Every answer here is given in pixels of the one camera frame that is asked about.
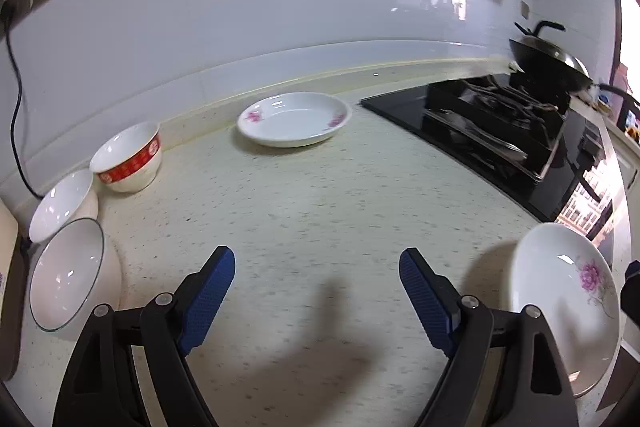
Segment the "large pink flower plate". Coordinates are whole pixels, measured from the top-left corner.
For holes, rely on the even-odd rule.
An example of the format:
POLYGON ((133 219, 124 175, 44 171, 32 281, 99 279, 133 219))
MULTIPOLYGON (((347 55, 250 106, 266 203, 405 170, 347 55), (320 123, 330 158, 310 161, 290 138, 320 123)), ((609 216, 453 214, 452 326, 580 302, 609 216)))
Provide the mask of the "large pink flower plate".
POLYGON ((620 298, 598 248, 564 225, 541 223, 516 244, 504 283, 506 309, 541 309, 574 396, 585 395, 620 343, 620 298))

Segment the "green rim white bowl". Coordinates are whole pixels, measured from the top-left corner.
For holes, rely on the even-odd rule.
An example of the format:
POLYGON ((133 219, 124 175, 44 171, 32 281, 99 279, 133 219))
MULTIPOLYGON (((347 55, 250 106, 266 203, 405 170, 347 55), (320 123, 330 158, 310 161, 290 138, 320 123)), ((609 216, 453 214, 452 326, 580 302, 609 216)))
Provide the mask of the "green rim white bowl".
POLYGON ((99 305, 119 307, 122 267, 99 221, 66 223, 44 246, 29 286, 29 310, 43 332, 75 341, 99 305))

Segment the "plain white bowl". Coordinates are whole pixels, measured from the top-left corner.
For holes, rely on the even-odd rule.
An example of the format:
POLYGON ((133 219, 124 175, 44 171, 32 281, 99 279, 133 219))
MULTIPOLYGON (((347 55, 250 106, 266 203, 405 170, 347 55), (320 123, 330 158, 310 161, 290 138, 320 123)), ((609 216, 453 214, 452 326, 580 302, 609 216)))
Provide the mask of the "plain white bowl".
POLYGON ((89 169, 80 169, 70 173, 43 196, 29 225, 32 243, 47 241, 67 222, 98 217, 98 194, 93 181, 89 169))

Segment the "red band white bowl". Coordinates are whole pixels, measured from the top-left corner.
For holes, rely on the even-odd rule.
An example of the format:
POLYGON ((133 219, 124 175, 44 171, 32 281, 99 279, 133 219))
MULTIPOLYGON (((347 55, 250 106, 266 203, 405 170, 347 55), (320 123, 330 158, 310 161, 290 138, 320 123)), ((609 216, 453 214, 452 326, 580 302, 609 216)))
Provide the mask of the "red band white bowl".
POLYGON ((162 162, 160 125, 140 122, 118 132, 94 153, 90 171, 116 193, 137 193, 149 186, 162 162))

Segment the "black gas stove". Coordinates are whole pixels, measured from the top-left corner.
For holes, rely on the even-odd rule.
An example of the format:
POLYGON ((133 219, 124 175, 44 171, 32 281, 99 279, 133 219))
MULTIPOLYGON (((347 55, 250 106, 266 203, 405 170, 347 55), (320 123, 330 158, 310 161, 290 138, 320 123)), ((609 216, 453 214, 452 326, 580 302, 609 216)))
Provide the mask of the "black gas stove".
POLYGON ((363 108, 457 159, 541 221, 584 229, 610 200, 598 127, 566 93, 535 92, 523 75, 436 81, 362 100, 363 108))

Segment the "black wok with lid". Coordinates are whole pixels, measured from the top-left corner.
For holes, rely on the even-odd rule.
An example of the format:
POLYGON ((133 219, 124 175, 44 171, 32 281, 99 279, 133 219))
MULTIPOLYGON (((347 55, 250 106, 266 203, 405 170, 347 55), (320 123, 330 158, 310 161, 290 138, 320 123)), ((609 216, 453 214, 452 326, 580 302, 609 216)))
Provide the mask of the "black wok with lid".
POLYGON ((514 26, 522 35, 518 40, 509 40, 510 49, 516 64, 525 74, 552 77, 554 84, 571 94, 588 91, 592 86, 596 86, 600 90, 620 96, 633 109, 639 108, 639 102, 631 94, 610 84, 594 82, 585 64, 577 56, 539 35, 546 27, 566 31, 564 25, 552 20, 540 20, 534 29, 525 28, 518 23, 514 26))

